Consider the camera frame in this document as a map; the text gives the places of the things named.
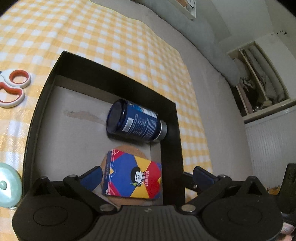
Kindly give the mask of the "white orange scissors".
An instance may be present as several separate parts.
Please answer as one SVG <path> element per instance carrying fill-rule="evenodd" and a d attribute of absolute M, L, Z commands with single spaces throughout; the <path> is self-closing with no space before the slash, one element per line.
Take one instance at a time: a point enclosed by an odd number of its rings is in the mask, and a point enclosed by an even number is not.
<path fill-rule="evenodd" d="M 16 83 L 16 77 L 24 77 L 25 80 L 21 83 Z M 31 83 L 31 74 L 22 69 L 8 69 L 1 71 L 1 89 L 4 89 L 8 94 L 17 95 L 18 98 L 12 101 L 2 101 L 1 108 L 13 108 L 19 105 L 25 99 L 24 88 Z"/>

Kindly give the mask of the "yellow white checkered cloth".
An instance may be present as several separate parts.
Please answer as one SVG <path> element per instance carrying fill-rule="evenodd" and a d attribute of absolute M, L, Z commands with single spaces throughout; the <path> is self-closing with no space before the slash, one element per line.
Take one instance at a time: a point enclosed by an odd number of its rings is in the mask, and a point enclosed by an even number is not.
<path fill-rule="evenodd" d="M 18 1 L 1 16 L 1 69 L 20 68 L 33 75 L 23 102 L 1 109 L 1 162 L 22 172 L 38 97 L 63 51 L 111 68 L 173 101 L 185 170 L 212 170 L 192 75 L 180 51 L 146 24 L 90 1 Z"/>

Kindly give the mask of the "white tray with small items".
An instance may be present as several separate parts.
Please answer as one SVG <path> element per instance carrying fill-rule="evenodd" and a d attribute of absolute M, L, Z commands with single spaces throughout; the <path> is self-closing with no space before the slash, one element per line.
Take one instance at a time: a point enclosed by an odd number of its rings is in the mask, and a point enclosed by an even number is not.
<path fill-rule="evenodd" d="M 181 12 L 190 20 L 196 18 L 196 1 L 195 0 L 177 0 Z"/>

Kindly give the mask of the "white wooden shelf unit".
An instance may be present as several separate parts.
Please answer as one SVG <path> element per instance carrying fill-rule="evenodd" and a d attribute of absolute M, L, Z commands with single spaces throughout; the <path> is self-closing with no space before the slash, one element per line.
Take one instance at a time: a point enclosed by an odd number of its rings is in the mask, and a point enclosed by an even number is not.
<path fill-rule="evenodd" d="M 228 55 L 241 74 L 232 93 L 244 123 L 295 106 L 295 57 L 276 34 L 262 36 Z"/>

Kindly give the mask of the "mint green round tape measure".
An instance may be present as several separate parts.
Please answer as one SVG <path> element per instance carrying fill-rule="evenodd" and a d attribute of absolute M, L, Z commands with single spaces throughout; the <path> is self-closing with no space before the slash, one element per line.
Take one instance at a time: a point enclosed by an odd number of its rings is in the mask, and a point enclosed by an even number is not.
<path fill-rule="evenodd" d="M 1 163 L 1 207 L 15 208 L 22 198 L 22 181 L 18 172 L 10 165 Z"/>

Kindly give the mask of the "black cardboard box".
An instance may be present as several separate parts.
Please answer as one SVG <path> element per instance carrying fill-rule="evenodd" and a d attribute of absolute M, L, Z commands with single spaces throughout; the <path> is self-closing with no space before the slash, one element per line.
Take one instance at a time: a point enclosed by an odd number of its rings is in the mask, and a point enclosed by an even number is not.
<path fill-rule="evenodd" d="M 125 99 L 158 114 L 168 132 L 159 143 L 145 144 L 109 135 L 112 104 Z M 162 164 L 162 200 L 185 203 L 181 185 L 183 156 L 174 102 L 106 66 L 63 51 L 55 61 L 36 104 L 23 159 L 23 192 L 41 176 L 62 180 L 99 165 L 116 146 L 130 144 Z"/>

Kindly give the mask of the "blue supplement bottle silver cap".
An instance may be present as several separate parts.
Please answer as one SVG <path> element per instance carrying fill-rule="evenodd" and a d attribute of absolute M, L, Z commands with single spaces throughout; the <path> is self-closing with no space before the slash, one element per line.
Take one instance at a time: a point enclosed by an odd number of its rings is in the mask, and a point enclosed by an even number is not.
<path fill-rule="evenodd" d="M 162 141 L 168 127 L 154 111 L 119 99 L 108 112 L 106 131 L 110 135 L 149 143 Z"/>

